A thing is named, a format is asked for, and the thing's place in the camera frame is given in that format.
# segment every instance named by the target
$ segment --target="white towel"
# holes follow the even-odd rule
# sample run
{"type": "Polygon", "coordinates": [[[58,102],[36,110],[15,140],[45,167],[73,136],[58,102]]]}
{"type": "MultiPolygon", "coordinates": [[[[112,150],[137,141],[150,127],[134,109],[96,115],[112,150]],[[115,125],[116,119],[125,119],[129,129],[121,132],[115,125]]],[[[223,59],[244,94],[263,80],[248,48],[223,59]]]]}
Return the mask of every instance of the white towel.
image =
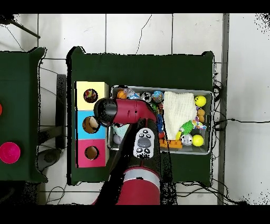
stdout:
{"type": "Polygon", "coordinates": [[[164,93],[164,123],[169,140],[175,140],[180,127],[197,115],[194,95],[190,93],[176,94],[166,91],[164,93]]]}

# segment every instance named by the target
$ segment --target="dark green tabletop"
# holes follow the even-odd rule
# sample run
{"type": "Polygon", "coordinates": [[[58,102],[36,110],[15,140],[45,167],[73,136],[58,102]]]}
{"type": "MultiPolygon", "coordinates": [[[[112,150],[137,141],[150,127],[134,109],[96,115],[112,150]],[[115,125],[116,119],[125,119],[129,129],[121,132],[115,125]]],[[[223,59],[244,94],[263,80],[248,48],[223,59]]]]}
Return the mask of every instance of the dark green tabletop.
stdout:
{"type": "Polygon", "coordinates": [[[36,169],[38,132],[38,62],[44,48],[0,52],[0,145],[14,142],[21,157],[14,164],[0,160],[0,180],[47,182],[36,169]]]}
{"type": "MultiPolygon", "coordinates": [[[[81,47],[73,48],[67,55],[67,60],[71,60],[68,82],[72,85],[72,130],[75,127],[75,81],[103,81],[109,88],[127,85],[212,91],[213,58],[212,52],[202,55],[117,55],[86,54],[81,47]]],[[[72,134],[71,160],[68,161],[71,163],[72,184],[108,180],[115,151],[111,151],[106,167],[76,168],[75,136],[74,132],[69,133],[72,134]]],[[[201,181],[210,185],[210,158],[210,153],[171,154],[173,181],[201,181]]]]}

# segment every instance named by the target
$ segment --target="pink button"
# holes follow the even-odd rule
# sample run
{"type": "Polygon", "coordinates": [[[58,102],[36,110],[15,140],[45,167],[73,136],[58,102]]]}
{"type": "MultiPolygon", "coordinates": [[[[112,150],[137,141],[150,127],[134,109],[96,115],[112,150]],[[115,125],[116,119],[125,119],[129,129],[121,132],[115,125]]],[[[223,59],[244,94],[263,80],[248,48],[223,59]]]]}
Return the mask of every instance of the pink button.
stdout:
{"type": "Polygon", "coordinates": [[[0,146],[0,159],[4,163],[15,163],[18,161],[20,155],[20,147],[13,142],[6,142],[0,146]]]}

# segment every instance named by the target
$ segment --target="pink block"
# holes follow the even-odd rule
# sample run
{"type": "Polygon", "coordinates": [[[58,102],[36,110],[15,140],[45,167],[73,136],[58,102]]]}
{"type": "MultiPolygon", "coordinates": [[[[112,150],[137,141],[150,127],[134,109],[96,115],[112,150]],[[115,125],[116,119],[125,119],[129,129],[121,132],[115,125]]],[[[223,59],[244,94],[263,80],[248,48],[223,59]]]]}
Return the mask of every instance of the pink block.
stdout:
{"type": "Polygon", "coordinates": [[[78,140],[78,167],[101,167],[106,166],[106,147],[104,139],[78,140]],[[99,150],[99,156],[90,160],[85,156],[85,149],[95,146],[99,150]]]}

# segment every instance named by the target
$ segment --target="grey plastic container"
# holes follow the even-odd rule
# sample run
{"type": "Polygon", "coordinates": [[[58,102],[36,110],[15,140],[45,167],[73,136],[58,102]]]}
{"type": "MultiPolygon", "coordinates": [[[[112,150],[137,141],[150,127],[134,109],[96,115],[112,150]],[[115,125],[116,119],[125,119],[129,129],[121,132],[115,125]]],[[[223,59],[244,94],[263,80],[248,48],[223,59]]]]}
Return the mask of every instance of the grey plastic container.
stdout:
{"type": "MultiPolygon", "coordinates": [[[[131,88],[136,93],[139,93],[140,95],[143,92],[149,92],[153,93],[156,90],[162,91],[163,93],[165,91],[171,91],[175,92],[177,94],[183,94],[183,93],[193,93],[194,97],[198,95],[205,96],[206,98],[206,104],[202,107],[202,109],[205,111],[205,125],[207,126],[206,130],[201,129],[193,129],[191,131],[191,135],[199,134],[204,138],[204,144],[201,147],[197,146],[182,146],[182,149],[173,149],[170,148],[171,153],[176,154],[192,154],[192,155],[207,155],[211,151],[211,140],[212,140],[212,128],[213,128],[213,111],[214,111],[214,94],[211,91],[204,91],[204,90],[186,90],[186,89],[166,89],[166,88],[152,88],[152,87],[137,87],[137,86],[125,86],[125,88],[131,88]]],[[[122,90],[123,88],[120,88],[119,86],[113,86],[111,88],[111,98],[116,98],[117,92],[119,90],[122,90]]],[[[114,143],[113,141],[113,128],[108,128],[108,146],[111,148],[111,150],[118,150],[119,146],[114,143]]],[[[168,150],[167,148],[160,148],[161,151],[168,150]]]]}

